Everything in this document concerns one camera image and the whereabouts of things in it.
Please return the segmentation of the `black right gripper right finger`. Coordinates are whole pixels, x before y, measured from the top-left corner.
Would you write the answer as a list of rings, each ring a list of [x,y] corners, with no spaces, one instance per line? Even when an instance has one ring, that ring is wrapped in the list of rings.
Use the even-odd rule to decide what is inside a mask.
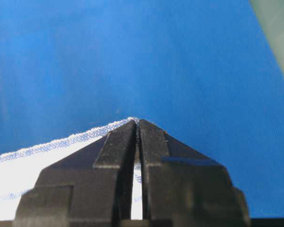
[[[153,227],[249,227],[244,194],[227,169],[140,120],[143,217]]]

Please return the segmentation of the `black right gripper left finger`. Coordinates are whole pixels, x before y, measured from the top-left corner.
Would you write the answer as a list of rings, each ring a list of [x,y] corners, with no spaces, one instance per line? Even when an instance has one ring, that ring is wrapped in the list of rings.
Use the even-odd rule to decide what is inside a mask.
[[[135,122],[44,168],[15,227],[114,227],[131,215]]]

